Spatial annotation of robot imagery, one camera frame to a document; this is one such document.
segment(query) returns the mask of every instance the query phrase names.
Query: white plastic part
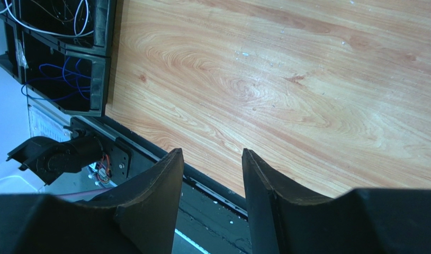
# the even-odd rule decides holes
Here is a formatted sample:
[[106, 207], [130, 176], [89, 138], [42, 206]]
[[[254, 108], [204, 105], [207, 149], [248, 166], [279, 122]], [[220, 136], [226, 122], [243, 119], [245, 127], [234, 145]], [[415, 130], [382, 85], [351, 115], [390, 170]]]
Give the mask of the white plastic part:
[[19, 170], [20, 166], [13, 159], [0, 164], [0, 194], [44, 193], [45, 183], [30, 169]]

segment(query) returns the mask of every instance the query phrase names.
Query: white strip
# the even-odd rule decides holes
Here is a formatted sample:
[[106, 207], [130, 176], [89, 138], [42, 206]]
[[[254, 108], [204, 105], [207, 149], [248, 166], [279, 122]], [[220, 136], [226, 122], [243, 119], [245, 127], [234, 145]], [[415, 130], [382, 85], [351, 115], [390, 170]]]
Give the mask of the white strip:
[[210, 254], [205, 249], [203, 249], [200, 245], [196, 244], [194, 241], [192, 241], [189, 237], [187, 237], [185, 234], [181, 233], [180, 230], [175, 229], [175, 233], [182, 237], [184, 240], [186, 240], [188, 243], [190, 243], [192, 246], [194, 246], [197, 250], [201, 251], [203, 254]]

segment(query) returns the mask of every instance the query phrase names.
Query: wood grain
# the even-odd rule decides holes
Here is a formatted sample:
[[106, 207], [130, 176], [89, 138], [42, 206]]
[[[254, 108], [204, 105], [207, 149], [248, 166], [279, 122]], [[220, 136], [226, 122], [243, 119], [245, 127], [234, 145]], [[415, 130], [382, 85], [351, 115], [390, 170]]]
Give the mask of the wood grain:
[[431, 188], [431, 0], [124, 0], [106, 113], [244, 196]]

